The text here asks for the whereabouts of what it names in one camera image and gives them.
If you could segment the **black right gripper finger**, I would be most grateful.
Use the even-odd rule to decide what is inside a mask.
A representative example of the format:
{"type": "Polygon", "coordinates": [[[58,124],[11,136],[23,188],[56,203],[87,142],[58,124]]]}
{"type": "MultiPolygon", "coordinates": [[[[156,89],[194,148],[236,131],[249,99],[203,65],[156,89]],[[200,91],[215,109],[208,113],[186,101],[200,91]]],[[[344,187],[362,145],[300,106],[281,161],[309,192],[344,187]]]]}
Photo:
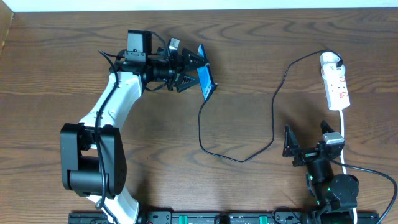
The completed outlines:
{"type": "Polygon", "coordinates": [[[284,128],[284,148],[282,152],[283,157],[294,157],[299,153],[299,142],[295,137],[294,132],[292,131],[289,125],[285,125],[284,128]]]}
{"type": "Polygon", "coordinates": [[[321,121],[320,127],[321,127],[322,134],[334,132],[334,130],[331,128],[331,126],[325,120],[321,121]]]}

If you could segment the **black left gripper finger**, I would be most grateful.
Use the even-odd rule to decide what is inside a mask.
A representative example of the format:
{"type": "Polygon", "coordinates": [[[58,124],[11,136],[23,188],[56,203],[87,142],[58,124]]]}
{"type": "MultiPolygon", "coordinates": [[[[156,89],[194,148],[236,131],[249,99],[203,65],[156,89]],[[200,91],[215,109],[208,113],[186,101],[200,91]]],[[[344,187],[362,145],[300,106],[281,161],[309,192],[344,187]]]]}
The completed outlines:
{"type": "Polygon", "coordinates": [[[175,82],[175,84],[176,84],[175,87],[177,89],[177,92],[180,93],[180,92],[185,91],[186,89],[191,88],[199,83],[200,83],[200,81],[198,78],[191,77],[191,76],[188,76],[185,74],[180,74],[178,76],[177,81],[175,82]]]}
{"type": "Polygon", "coordinates": [[[186,48],[182,49],[183,58],[183,72],[191,72],[201,67],[205,67],[209,64],[208,59],[200,55],[195,54],[191,50],[186,48]]]}

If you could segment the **blue Galaxy smartphone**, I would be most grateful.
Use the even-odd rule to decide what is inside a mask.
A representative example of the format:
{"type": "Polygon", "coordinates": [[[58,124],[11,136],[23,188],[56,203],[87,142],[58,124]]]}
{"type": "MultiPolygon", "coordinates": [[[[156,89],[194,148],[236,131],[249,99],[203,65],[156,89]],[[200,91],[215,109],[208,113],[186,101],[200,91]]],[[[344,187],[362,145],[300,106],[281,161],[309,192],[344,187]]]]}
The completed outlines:
{"type": "Polygon", "coordinates": [[[199,45],[197,54],[207,60],[205,66],[197,68],[197,75],[200,81],[203,98],[204,101],[207,102],[210,99],[213,92],[216,90],[218,84],[215,83],[213,80],[213,76],[210,69],[210,63],[208,61],[208,57],[206,56],[203,44],[199,45]]]}

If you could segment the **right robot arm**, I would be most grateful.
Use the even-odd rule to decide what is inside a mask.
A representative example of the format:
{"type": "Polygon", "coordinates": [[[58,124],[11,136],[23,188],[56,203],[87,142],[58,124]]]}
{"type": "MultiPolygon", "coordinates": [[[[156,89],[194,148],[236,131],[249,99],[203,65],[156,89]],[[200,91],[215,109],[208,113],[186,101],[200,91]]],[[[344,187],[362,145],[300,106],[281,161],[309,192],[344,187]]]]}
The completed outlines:
{"type": "Polygon", "coordinates": [[[294,167],[307,168],[308,191],[315,197],[318,209],[303,216],[304,223],[326,223],[321,216],[327,213],[349,212],[358,206],[359,180],[348,174],[333,173],[331,161],[340,156],[345,139],[326,121],[321,124],[322,137],[315,147],[302,149],[289,125],[284,128],[284,157],[292,157],[294,167]]]}

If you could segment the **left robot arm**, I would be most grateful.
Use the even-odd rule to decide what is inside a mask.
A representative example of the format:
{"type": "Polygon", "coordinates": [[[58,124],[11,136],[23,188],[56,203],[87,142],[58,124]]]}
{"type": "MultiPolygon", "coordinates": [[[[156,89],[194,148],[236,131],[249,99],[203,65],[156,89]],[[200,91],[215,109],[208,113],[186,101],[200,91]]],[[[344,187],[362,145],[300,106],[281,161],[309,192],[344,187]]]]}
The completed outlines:
{"type": "Polygon", "coordinates": [[[209,65],[203,45],[193,52],[179,41],[163,42],[152,51],[151,30],[129,30],[127,47],[116,55],[101,52],[109,62],[109,80],[90,112],[60,130],[62,184],[95,203],[110,223],[137,223],[139,202],[125,187],[127,162],[121,129],[150,82],[182,92],[200,83],[187,73],[209,65]]]}

